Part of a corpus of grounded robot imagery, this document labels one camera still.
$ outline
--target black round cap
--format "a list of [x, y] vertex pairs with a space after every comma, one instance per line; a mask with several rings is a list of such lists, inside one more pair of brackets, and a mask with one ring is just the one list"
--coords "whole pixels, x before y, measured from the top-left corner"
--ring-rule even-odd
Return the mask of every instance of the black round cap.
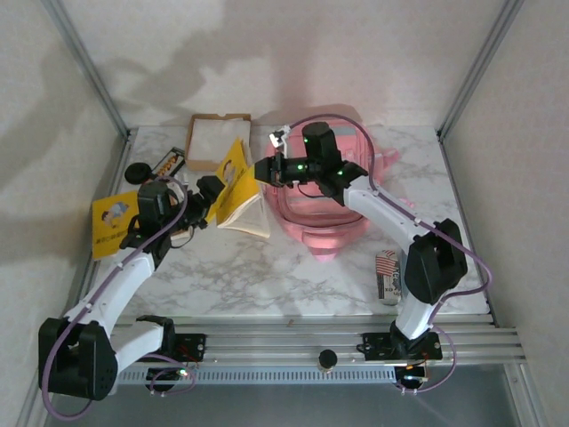
[[133, 163], [124, 171], [124, 178], [129, 184], [140, 185], [152, 177], [152, 169], [148, 163]]
[[331, 131], [330, 125], [326, 122], [314, 122], [302, 128], [302, 136], [305, 138], [318, 138]]
[[318, 356], [318, 362], [324, 369], [332, 369], [338, 363], [338, 356], [332, 350], [323, 350]]

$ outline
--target aluminum frame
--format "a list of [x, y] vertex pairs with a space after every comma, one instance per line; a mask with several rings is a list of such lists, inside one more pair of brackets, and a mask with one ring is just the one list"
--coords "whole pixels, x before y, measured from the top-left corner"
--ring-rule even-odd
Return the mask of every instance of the aluminum frame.
[[[488, 64], [505, 36], [523, 0], [506, 0], [492, 30], [475, 58], [467, 78], [457, 93], [437, 135], [443, 143], [453, 129], [472, 93], [477, 87]], [[101, 104], [108, 112], [118, 133], [126, 141], [113, 179], [114, 194], [120, 184], [127, 159], [132, 148], [129, 131], [100, 75], [85, 50], [65, 8], [60, 0], [42, 0], [54, 25], [73, 53], [85, 78], [97, 93]], [[78, 302], [90, 289], [99, 264], [88, 261], [81, 286], [76, 292]], [[314, 366], [317, 354], [323, 348], [339, 352], [339, 365], [350, 369], [368, 368], [363, 355], [355, 351], [363, 332], [385, 332], [392, 317], [339, 317], [339, 318], [175, 318], [180, 333], [200, 332], [208, 334], [204, 367], [235, 367], [249, 364], [250, 367], [270, 367], [278, 363], [293, 363], [296, 367]], [[126, 327], [132, 318], [120, 318], [117, 327]], [[545, 426], [545, 418], [533, 382], [527, 371], [525, 355], [515, 329], [497, 328], [491, 315], [439, 316], [440, 325], [455, 341], [459, 364], [504, 364], [509, 378], [512, 398], [516, 404], [520, 422], [524, 426]], [[450, 349], [442, 342], [444, 360], [448, 365]], [[161, 363], [136, 364], [134, 369], [164, 366]], [[45, 411], [41, 397], [32, 382], [18, 426], [43, 425]]]
[[[306, 384], [393, 384], [397, 381], [394, 367], [335, 367], [324, 373], [311, 367], [203, 367], [194, 369], [200, 385], [306, 385]], [[129, 367], [118, 376], [118, 385], [148, 385], [146, 367]], [[160, 384], [191, 383], [190, 376]]]
[[469, 72], [461, 84], [461, 88], [454, 97], [453, 103], [446, 113], [443, 123], [437, 130], [437, 136], [441, 143], [445, 142], [447, 136], [456, 126], [459, 118], [461, 118], [462, 111], [464, 111], [469, 103], [472, 93], [474, 93], [482, 76], [488, 69], [490, 61], [508, 33], [509, 27], [516, 18], [523, 3], [524, 0], [506, 0], [504, 2], [498, 17], [492, 25], [490, 33], [472, 62]]

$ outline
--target yellow book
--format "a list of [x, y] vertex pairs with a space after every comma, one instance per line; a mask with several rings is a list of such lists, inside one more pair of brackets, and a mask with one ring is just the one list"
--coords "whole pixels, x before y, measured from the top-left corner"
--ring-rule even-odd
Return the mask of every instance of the yellow book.
[[92, 257], [116, 254], [126, 236], [128, 224], [139, 213], [137, 192], [130, 191], [92, 203]]
[[206, 220], [216, 218], [220, 229], [240, 230], [268, 238], [270, 229], [262, 189], [255, 180], [251, 151], [237, 138], [216, 175], [225, 184]]

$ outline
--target marble tabletop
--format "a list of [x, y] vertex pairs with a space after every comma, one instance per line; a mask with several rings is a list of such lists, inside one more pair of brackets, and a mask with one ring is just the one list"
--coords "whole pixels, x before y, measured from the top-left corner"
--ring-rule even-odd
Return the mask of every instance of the marble tabletop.
[[[251, 147], [260, 158], [273, 127], [254, 126]], [[383, 187], [414, 202], [424, 219], [449, 217], [460, 224], [453, 189], [438, 147], [428, 127], [372, 126], [383, 148], [396, 148], [401, 159], [391, 168]], [[127, 164], [157, 163], [171, 147], [185, 147], [187, 129], [177, 126], [141, 127]], [[184, 169], [190, 186], [200, 176]], [[120, 192], [135, 189], [123, 182]], [[308, 249], [289, 238], [269, 216], [271, 236], [258, 238], [234, 230], [197, 230], [192, 241], [171, 250], [152, 278], [131, 299], [123, 314], [169, 317], [223, 316], [351, 316], [397, 314], [378, 300], [375, 255], [396, 244], [370, 226], [334, 260], [317, 261]], [[110, 264], [101, 262], [99, 274]], [[474, 264], [457, 289], [479, 286]], [[482, 294], [454, 298], [441, 313], [483, 314], [489, 311]]]

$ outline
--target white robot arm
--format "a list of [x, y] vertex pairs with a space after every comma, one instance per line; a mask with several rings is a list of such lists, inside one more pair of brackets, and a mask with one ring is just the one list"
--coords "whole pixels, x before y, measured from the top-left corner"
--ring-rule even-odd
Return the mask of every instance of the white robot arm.
[[136, 360], [157, 350], [172, 354], [176, 337], [169, 318], [143, 316], [120, 334], [113, 334], [113, 328], [172, 247], [171, 234], [207, 225], [204, 218], [224, 186], [216, 176], [205, 176], [197, 187], [200, 192], [188, 191], [181, 206], [172, 205], [172, 191], [164, 182], [140, 187], [140, 213], [131, 221], [114, 265], [63, 318], [48, 318], [40, 327], [42, 390], [101, 400], [114, 390], [116, 377]]
[[[403, 249], [404, 286], [408, 290], [403, 307], [391, 325], [391, 355], [410, 359], [427, 337], [429, 319], [443, 295], [467, 272], [465, 256], [444, 239], [420, 227], [420, 221], [405, 216], [399, 200], [382, 188], [373, 188], [366, 170], [341, 159], [335, 136], [326, 122], [302, 128], [307, 155], [286, 158], [280, 149], [275, 156], [255, 165], [255, 178], [272, 186], [291, 187], [315, 182], [325, 197], [362, 214], [386, 232]], [[461, 242], [458, 226], [449, 219], [436, 223], [438, 231]]]

